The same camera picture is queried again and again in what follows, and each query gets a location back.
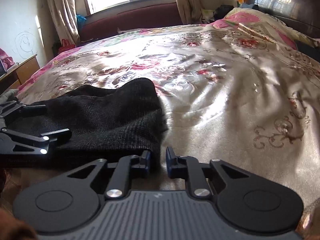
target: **headboard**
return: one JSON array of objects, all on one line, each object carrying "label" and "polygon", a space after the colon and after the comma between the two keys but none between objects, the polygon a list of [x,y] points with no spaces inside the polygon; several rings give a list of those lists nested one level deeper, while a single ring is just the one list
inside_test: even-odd
[{"label": "headboard", "polygon": [[248,0],[260,11],[276,16],[289,27],[320,38],[320,0]]}]

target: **ribbed gray surface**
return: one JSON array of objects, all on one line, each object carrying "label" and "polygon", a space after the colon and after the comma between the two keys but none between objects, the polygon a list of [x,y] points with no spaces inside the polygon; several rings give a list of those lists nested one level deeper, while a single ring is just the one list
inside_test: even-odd
[{"label": "ribbed gray surface", "polygon": [[132,191],[109,201],[100,215],[76,232],[39,236],[40,240],[298,240],[294,232],[251,236],[219,218],[212,205],[188,197],[185,191]]}]

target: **bed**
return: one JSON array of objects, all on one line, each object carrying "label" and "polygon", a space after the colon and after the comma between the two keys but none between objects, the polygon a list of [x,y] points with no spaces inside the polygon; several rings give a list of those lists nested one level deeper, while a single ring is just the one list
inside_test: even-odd
[{"label": "bed", "polygon": [[[303,199],[301,231],[320,198],[320,63],[294,40],[317,41],[277,18],[233,9],[207,25],[145,29],[58,55],[20,87],[25,104],[58,97],[84,84],[116,89],[147,77],[163,104],[168,131],[161,171],[135,187],[181,189],[168,180],[165,148],[200,162],[223,159],[283,184]],[[1,205],[59,171],[7,172]]]}]

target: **gray glove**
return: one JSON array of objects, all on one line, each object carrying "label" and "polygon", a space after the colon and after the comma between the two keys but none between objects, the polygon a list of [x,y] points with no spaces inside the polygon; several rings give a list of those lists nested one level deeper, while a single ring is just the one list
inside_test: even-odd
[{"label": "gray glove", "polygon": [[13,100],[13,98],[16,96],[18,91],[19,91],[18,89],[10,89],[4,92],[2,95],[0,95],[0,104]]}]

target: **red bag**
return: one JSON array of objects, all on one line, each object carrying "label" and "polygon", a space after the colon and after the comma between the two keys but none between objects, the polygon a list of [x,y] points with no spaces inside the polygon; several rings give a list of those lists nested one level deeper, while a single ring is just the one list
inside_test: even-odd
[{"label": "red bag", "polygon": [[62,47],[58,49],[58,54],[65,52],[69,49],[74,49],[76,46],[71,44],[69,40],[62,39]]}]

